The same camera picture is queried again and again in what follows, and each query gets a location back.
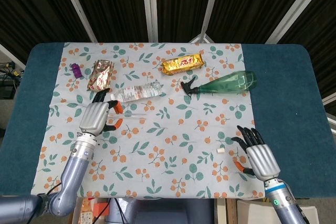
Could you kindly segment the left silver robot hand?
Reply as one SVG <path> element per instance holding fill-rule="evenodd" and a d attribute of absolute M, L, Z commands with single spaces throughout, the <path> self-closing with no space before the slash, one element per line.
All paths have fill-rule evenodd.
<path fill-rule="evenodd" d="M 110 109 L 114 109 L 116 114 L 123 114 L 121 102 L 110 100 L 105 102 L 105 96 L 110 91 L 109 88 L 99 91 L 92 102 L 86 107 L 79 128 L 82 134 L 98 136 L 102 132 L 115 131 L 120 127 L 122 119 L 118 119 L 115 125 L 107 125 Z"/>

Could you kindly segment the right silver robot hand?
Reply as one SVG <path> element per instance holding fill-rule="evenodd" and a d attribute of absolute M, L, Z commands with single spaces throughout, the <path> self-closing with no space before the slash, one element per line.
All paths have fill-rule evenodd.
<path fill-rule="evenodd" d="M 255 128 L 249 129 L 240 125 L 237 128 L 241 132 L 243 139 L 233 137 L 232 141 L 240 145 L 251 165 L 251 168 L 246 168 L 240 163 L 234 162 L 238 170 L 243 174 L 256 176 L 264 182 L 277 178 L 280 174 L 280 167 L 260 133 Z"/>

